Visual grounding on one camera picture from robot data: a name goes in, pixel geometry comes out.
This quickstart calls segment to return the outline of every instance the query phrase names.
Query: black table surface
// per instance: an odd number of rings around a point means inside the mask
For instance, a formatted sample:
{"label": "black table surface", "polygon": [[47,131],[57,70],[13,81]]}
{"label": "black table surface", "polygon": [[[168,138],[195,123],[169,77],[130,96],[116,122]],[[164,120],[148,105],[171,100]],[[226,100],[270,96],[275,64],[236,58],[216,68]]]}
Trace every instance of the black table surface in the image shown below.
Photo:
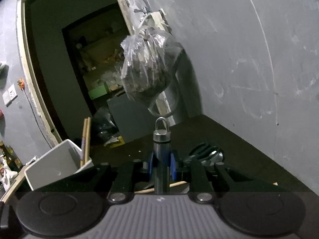
{"label": "black table surface", "polygon": [[[188,119],[170,128],[171,145],[181,158],[201,142],[217,144],[224,150],[225,163],[249,175],[296,192],[305,202],[307,214],[298,235],[319,238],[319,197],[292,174],[261,151],[205,115]],[[103,145],[91,148],[94,164],[108,162],[120,166],[133,159],[143,159],[153,150],[153,134],[122,146],[108,149]]]}

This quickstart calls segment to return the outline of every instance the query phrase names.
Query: orange plug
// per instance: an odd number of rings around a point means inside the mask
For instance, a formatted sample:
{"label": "orange plug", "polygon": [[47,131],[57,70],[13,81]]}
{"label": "orange plug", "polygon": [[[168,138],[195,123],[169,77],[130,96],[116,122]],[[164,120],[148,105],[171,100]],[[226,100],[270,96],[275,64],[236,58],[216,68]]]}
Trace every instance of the orange plug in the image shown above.
{"label": "orange plug", "polygon": [[20,87],[21,90],[24,90],[24,88],[25,88],[25,83],[24,83],[24,81],[23,81],[22,78],[19,79],[18,85],[19,85],[19,87]]}

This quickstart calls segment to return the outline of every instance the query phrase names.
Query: metal loop handle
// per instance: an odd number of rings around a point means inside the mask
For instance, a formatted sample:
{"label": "metal loop handle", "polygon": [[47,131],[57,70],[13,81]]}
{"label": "metal loop handle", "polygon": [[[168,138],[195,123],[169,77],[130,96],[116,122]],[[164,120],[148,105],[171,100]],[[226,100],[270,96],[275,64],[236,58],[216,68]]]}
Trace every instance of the metal loop handle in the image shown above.
{"label": "metal loop handle", "polygon": [[158,127],[158,121],[159,121],[159,120],[162,120],[162,121],[163,121],[163,124],[164,124],[164,127],[165,127],[165,129],[166,129],[166,132],[168,132],[167,119],[164,118],[164,117],[159,117],[159,118],[156,120],[156,122],[155,122],[155,130],[158,130],[158,129],[159,129],[159,127]]}

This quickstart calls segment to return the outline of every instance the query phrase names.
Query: white container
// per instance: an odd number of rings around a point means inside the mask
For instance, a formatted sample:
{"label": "white container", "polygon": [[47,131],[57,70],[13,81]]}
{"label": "white container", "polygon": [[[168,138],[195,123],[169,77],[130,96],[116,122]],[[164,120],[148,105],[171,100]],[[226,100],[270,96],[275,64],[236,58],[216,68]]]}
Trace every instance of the white container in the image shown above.
{"label": "white container", "polygon": [[82,154],[82,150],[69,139],[52,148],[24,171],[31,190],[92,167],[91,158],[80,167]]}

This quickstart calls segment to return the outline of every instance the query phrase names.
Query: gray ribbed surface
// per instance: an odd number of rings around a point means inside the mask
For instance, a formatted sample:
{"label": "gray ribbed surface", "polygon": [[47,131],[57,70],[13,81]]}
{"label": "gray ribbed surface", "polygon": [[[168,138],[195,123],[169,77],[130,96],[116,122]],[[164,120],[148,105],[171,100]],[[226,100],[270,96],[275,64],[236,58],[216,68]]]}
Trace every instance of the gray ribbed surface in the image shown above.
{"label": "gray ribbed surface", "polygon": [[[28,235],[24,239],[36,239]],[[192,202],[187,195],[136,195],[112,206],[91,230],[76,239],[249,239],[226,225],[213,207]],[[283,237],[298,239],[296,235]]]}

